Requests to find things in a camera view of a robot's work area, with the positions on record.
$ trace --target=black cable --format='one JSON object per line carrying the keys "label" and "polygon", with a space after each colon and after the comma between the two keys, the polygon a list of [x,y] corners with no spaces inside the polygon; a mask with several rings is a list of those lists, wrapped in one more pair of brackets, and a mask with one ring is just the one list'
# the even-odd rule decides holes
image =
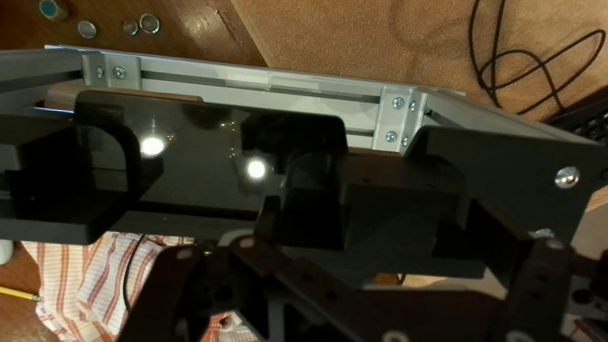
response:
{"label": "black cable", "polygon": [[[526,51],[526,49],[507,49],[507,51],[498,53],[501,23],[503,23],[503,13],[505,13],[505,0],[501,0],[500,7],[498,7],[496,26],[494,26],[492,57],[484,64],[479,66],[477,53],[475,53],[475,21],[477,21],[477,13],[479,13],[479,4],[481,4],[481,0],[473,2],[473,9],[471,9],[471,17],[469,17],[469,32],[467,32],[469,59],[471,59],[471,64],[473,64],[473,70],[475,70],[475,76],[477,76],[477,83],[488,93],[492,102],[501,108],[501,102],[500,102],[500,97],[498,97],[500,89],[520,81],[522,78],[534,74],[536,70],[541,70],[545,80],[547,80],[549,93],[543,95],[539,100],[528,104],[526,108],[519,110],[519,114],[530,112],[530,110],[534,110],[536,106],[543,104],[549,99],[555,99],[558,110],[562,112],[564,104],[562,104],[558,93],[562,89],[566,89],[576,78],[579,78],[596,61],[596,57],[602,51],[604,42],[606,42],[606,30],[600,30],[600,28],[591,30],[591,32],[583,34],[581,38],[574,40],[572,43],[564,45],[557,53],[549,55],[547,59],[539,59],[538,55],[534,55],[532,51]],[[583,66],[577,68],[566,81],[562,81],[560,85],[555,85],[555,80],[553,80],[547,64],[551,61],[555,61],[555,59],[558,59],[560,55],[568,53],[570,49],[577,47],[579,43],[583,43],[587,40],[593,40],[593,38],[598,38],[598,43],[596,43],[596,49],[587,59],[587,62],[583,62]],[[507,55],[524,55],[524,57],[534,61],[534,66],[524,70],[522,74],[503,81],[503,83],[498,83],[496,64],[498,64],[500,59],[503,59]],[[484,74],[486,74],[488,68],[490,68],[490,83],[484,80]]]}
{"label": "black cable", "polygon": [[127,268],[125,268],[125,273],[123,273],[123,277],[121,277],[121,300],[123,300],[123,304],[125,304],[125,311],[131,311],[131,304],[129,304],[129,273],[131,273],[131,264],[133,264],[133,258],[135,258],[135,254],[137,254],[137,249],[139,249],[139,245],[144,241],[144,237],[146,237],[146,233],[140,233],[140,237],[137,239],[137,243],[135,243],[135,247],[133,247],[133,252],[131,252],[131,256],[129,256],[129,262],[127,262]]}

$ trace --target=striped fabric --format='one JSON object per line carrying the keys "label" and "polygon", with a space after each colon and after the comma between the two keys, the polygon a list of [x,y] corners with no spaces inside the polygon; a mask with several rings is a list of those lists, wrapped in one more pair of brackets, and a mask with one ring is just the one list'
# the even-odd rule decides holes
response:
{"label": "striped fabric", "polygon": [[59,340],[114,340],[125,323],[121,287],[131,254],[127,298],[133,304],[158,252],[192,243],[188,237],[146,235],[137,247],[139,237],[108,232],[87,247],[23,243],[40,270],[36,313]]}

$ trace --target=metal frame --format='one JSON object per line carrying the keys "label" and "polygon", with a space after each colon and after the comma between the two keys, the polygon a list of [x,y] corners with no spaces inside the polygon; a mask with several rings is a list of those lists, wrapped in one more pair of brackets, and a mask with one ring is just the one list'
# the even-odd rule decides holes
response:
{"label": "metal frame", "polygon": [[591,142],[501,110],[475,106],[462,93],[422,85],[70,45],[0,51],[0,62],[0,110],[15,114],[40,110],[36,106],[49,85],[74,81],[89,87],[194,95],[216,104],[338,116],[346,123],[349,146],[382,152],[403,154],[422,125]]}

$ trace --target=black plastic part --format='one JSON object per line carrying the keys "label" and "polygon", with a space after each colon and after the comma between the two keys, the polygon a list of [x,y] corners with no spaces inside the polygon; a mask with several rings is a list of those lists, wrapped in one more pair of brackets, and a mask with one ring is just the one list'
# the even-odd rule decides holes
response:
{"label": "black plastic part", "polygon": [[4,190],[0,235],[91,243],[127,209],[127,195],[93,186],[68,118],[0,116]]}

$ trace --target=screw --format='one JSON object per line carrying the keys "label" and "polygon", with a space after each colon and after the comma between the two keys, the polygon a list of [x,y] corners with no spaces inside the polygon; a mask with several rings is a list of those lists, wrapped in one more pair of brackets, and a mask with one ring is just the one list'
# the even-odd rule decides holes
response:
{"label": "screw", "polygon": [[405,106],[405,99],[403,97],[395,97],[393,99],[393,108],[403,108]]}
{"label": "screw", "polygon": [[387,330],[382,334],[382,342],[408,342],[410,338],[401,330]]}
{"label": "screw", "polygon": [[251,247],[254,247],[254,239],[253,239],[253,237],[241,239],[241,241],[239,241],[239,247],[241,247],[241,249],[251,249]]}
{"label": "screw", "polygon": [[509,330],[505,342],[534,342],[534,338],[524,330]]}
{"label": "screw", "polygon": [[127,70],[123,70],[121,66],[114,66],[114,78],[125,80],[127,78]]}
{"label": "screw", "polygon": [[530,232],[532,239],[553,239],[555,232],[551,228],[539,228]]}
{"label": "screw", "polygon": [[555,173],[555,186],[568,190],[568,188],[574,188],[579,178],[581,178],[581,173],[574,165],[562,167]]}
{"label": "screw", "polygon": [[555,251],[562,251],[562,249],[564,249],[564,243],[558,241],[558,239],[547,239],[547,247],[549,247],[549,249],[555,249]]}
{"label": "screw", "polygon": [[192,249],[182,249],[175,254],[177,260],[186,260],[186,258],[192,258]]}
{"label": "screw", "polygon": [[397,140],[397,131],[387,131],[384,137],[386,137],[386,142],[395,142]]}
{"label": "screw", "polygon": [[95,74],[97,74],[97,80],[101,80],[106,74],[106,70],[97,68]]}

